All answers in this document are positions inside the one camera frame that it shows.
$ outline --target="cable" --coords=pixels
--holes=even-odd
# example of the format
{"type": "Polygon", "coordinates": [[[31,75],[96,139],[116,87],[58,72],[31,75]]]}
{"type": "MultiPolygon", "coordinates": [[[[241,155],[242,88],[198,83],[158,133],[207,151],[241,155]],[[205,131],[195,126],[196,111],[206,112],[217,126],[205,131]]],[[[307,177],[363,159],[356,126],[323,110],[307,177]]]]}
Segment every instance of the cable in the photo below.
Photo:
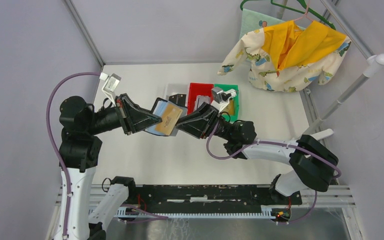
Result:
{"type": "Polygon", "coordinates": [[[155,217],[155,218],[149,218],[149,219],[140,220],[140,221],[128,221],[128,222],[126,222],[127,224],[140,224],[140,223],[146,223],[146,222],[157,221],[157,220],[165,220],[165,219],[169,218],[168,216],[161,216],[161,215],[157,215],[157,214],[153,214],[153,213],[144,211],[144,210],[142,210],[138,207],[135,207],[133,205],[130,205],[130,204],[122,204],[121,207],[131,208],[131,209],[134,209],[134,210],[136,210],[142,214],[146,214],[146,215],[155,217]]]}
{"type": "Polygon", "coordinates": [[[286,225],[286,224],[293,224],[293,223],[296,223],[296,222],[299,222],[299,221],[302,221],[306,218],[308,218],[310,216],[310,214],[312,213],[312,211],[314,210],[314,207],[316,206],[316,202],[317,202],[317,191],[314,191],[314,202],[312,203],[310,209],[308,210],[308,212],[300,217],[300,218],[297,218],[295,220],[292,220],[292,221],[288,221],[288,222],[280,222],[280,221],[277,221],[276,223],[279,223],[279,224],[283,224],[283,225],[286,225]]]}
{"type": "Polygon", "coordinates": [[[227,114],[228,116],[229,116],[229,121],[228,122],[230,122],[231,121],[231,115],[227,112],[227,111],[222,111],[222,112],[220,112],[220,115],[223,115],[223,114],[227,114]]]}
{"type": "Polygon", "coordinates": [[[109,190],[109,188],[107,188],[106,191],[105,191],[105,189],[104,189],[104,183],[105,183],[105,181],[106,181],[107,179],[109,180],[109,184],[111,184],[111,178],[106,177],[106,178],[102,181],[102,184],[101,184],[101,186],[100,186],[100,187],[102,188],[102,191],[103,191],[104,193],[108,193],[108,190],[109,190]]]}
{"type": "Polygon", "coordinates": [[[64,213],[64,223],[62,225],[62,227],[63,227],[62,228],[62,236],[66,236],[67,235],[67,226],[69,224],[68,218],[69,218],[70,203],[71,203],[70,195],[72,193],[72,187],[71,187],[71,179],[70,179],[69,170],[67,169],[66,164],[64,163],[64,160],[61,157],[60,152],[58,151],[57,144],[55,143],[54,136],[52,134],[51,121],[50,121],[51,103],[52,103],[52,100],[54,99],[55,93],[61,87],[61,85],[63,85],[63,83],[65,83],[68,80],[70,80],[72,78],[75,78],[75,77],[88,76],[88,75],[99,76],[101,74],[99,72],[79,72],[79,73],[76,73],[76,74],[73,74],[73,75],[70,75],[70,76],[64,78],[52,90],[52,92],[50,93],[50,96],[49,96],[49,100],[47,101],[47,105],[46,105],[46,129],[47,129],[47,134],[49,135],[50,143],[52,144],[53,150],[55,151],[56,156],[58,157],[59,164],[61,165],[62,171],[64,171],[65,179],[66,179],[66,182],[67,182],[66,183],[66,186],[67,186],[67,199],[66,199],[66,202],[65,202],[65,213],[64,213]]]}
{"type": "Polygon", "coordinates": [[[307,149],[304,149],[302,147],[299,147],[299,146],[295,146],[295,145],[289,145],[287,143],[283,143],[283,142],[275,142],[275,141],[261,141],[259,140],[258,142],[253,142],[252,144],[249,144],[249,145],[245,145],[243,146],[241,149],[237,150],[236,152],[232,153],[231,155],[229,156],[216,156],[214,155],[211,151],[210,151],[210,140],[211,138],[213,137],[214,133],[216,132],[216,129],[218,128],[219,126],[219,123],[217,122],[212,130],[212,132],[210,133],[210,135],[208,136],[208,139],[206,141],[206,150],[208,152],[208,154],[215,158],[215,159],[219,159],[219,160],[226,160],[226,159],[230,159],[234,156],[236,156],[238,153],[242,152],[243,150],[245,150],[246,148],[252,146],[252,145],[256,145],[256,144],[268,144],[268,145],[276,145],[276,146],[281,146],[281,147],[289,147],[289,148],[293,148],[293,149],[296,149],[296,150],[299,150],[305,154],[308,154],[308,155],[311,155],[313,156],[314,158],[320,160],[322,163],[328,165],[329,167],[333,168],[335,171],[337,171],[337,174],[335,176],[333,176],[333,179],[337,179],[339,178],[341,175],[342,175],[342,172],[341,170],[333,165],[332,163],[328,162],[327,160],[323,159],[321,156],[315,154],[315,153],[312,153],[311,151],[307,150],[307,149]]]}

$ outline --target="yellow cloth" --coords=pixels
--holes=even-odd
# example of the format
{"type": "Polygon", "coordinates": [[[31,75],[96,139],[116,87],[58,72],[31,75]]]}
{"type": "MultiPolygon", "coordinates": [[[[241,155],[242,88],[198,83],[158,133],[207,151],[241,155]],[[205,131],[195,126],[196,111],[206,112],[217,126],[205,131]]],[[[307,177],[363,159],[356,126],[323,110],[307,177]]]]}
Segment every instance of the yellow cloth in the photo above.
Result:
{"type": "Polygon", "coordinates": [[[305,30],[287,21],[264,30],[261,47],[271,56],[276,71],[315,63],[338,49],[346,35],[313,21],[305,30]]]}

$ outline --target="card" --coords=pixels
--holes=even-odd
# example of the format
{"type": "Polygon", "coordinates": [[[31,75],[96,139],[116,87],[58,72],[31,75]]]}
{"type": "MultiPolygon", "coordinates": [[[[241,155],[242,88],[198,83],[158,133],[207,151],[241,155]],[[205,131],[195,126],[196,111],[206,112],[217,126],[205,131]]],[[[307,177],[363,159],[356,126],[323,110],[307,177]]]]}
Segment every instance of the card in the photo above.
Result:
{"type": "Polygon", "coordinates": [[[183,110],[180,107],[174,104],[167,104],[161,116],[162,122],[156,125],[155,130],[169,136],[181,117],[182,112],[183,110]]]}

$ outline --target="clothes hanger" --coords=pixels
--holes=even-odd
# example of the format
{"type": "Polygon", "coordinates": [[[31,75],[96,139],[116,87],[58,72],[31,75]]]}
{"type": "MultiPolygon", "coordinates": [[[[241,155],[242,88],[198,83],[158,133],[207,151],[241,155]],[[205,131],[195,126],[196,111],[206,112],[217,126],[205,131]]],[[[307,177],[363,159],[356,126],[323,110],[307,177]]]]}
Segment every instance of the clothes hanger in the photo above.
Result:
{"type": "MultiPolygon", "coordinates": [[[[244,4],[248,1],[259,1],[259,0],[243,0],[241,3],[240,3],[240,10],[244,10],[244,4]]],[[[306,4],[306,1],[305,0],[296,0],[303,8],[307,9],[307,4],[306,4]]],[[[278,6],[278,7],[281,7],[281,8],[284,8],[284,9],[288,9],[288,10],[291,10],[291,11],[294,11],[296,13],[300,13],[300,14],[305,14],[306,12],[305,11],[301,11],[301,10],[298,10],[298,9],[295,9],[295,8],[292,8],[292,7],[289,7],[289,6],[285,6],[285,5],[282,5],[282,4],[279,4],[279,3],[276,3],[274,2],[274,0],[270,0],[270,3],[272,5],[275,5],[275,6],[278,6]]],[[[314,11],[313,9],[311,8],[308,8],[308,13],[311,13],[313,14],[316,18],[320,19],[323,23],[327,24],[330,28],[332,28],[333,30],[336,30],[336,27],[330,22],[328,21],[326,18],[324,18],[322,15],[318,14],[316,11],[314,11]]]]}
{"type": "Polygon", "coordinates": [[[302,16],[300,16],[300,17],[298,17],[297,19],[295,19],[294,22],[295,22],[295,21],[298,21],[298,20],[300,20],[300,19],[303,19],[303,18],[306,18],[306,19],[308,19],[308,20],[310,20],[310,21],[312,21],[312,22],[314,21],[314,19],[312,19],[312,18],[309,17],[310,2],[311,2],[311,0],[308,0],[307,7],[305,8],[305,13],[304,13],[302,16]]]}

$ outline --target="green hanger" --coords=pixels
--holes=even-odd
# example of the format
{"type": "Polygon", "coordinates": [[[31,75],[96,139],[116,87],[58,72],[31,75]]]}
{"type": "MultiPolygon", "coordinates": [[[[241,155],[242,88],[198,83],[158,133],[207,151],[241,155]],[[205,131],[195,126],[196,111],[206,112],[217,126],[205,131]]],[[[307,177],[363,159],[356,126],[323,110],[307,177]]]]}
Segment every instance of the green hanger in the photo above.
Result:
{"type": "MultiPolygon", "coordinates": [[[[241,3],[240,3],[240,10],[244,10],[244,4],[248,1],[258,1],[258,0],[243,0],[241,3]]],[[[303,8],[307,8],[307,4],[306,4],[306,1],[305,0],[296,0],[299,4],[301,4],[301,6],[303,8]]],[[[284,8],[284,9],[288,9],[288,10],[291,10],[291,11],[294,11],[294,12],[297,12],[297,13],[300,13],[300,14],[305,14],[306,12],[305,11],[301,11],[301,10],[298,10],[298,9],[295,9],[295,8],[292,8],[292,7],[288,7],[288,6],[285,6],[285,5],[282,5],[282,4],[279,4],[279,3],[276,3],[274,2],[274,0],[270,0],[270,3],[272,5],[275,5],[275,6],[278,6],[278,7],[281,7],[281,8],[284,8]]],[[[320,19],[323,23],[327,24],[329,27],[331,27],[332,29],[336,30],[335,26],[330,22],[328,21],[326,18],[324,18],[322,15],[318,14],[316,11],[314,11],[313,9],[309,8],[308,9],[308,12],[313,14],[316,18],[320,19]]]]}

